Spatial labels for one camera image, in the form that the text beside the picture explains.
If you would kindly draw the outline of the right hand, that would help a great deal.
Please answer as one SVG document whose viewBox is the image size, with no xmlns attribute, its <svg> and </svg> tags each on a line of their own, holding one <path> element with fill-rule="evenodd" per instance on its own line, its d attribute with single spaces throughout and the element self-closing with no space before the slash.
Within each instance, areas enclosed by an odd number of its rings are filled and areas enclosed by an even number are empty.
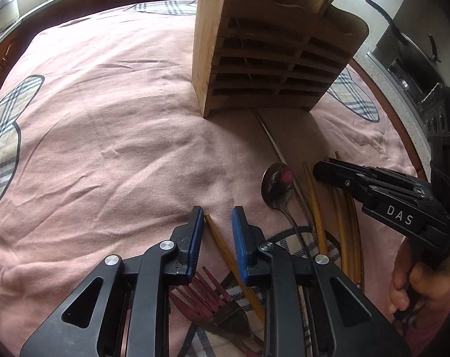
<svg viewBox="0 0 450 357">
<path fill-rule="evenodd" d="M 405 292 L 407 284 L 420 295 L 412 322 L 415 329 L 426 330 L 445 319 L 450 311 L 450 256 L 435 271 L 414 260 L 409 241 L 404 240 L 395 258 L 386 301 L 390 314 L 408 309 L 410 298 Z"/>
</svg>

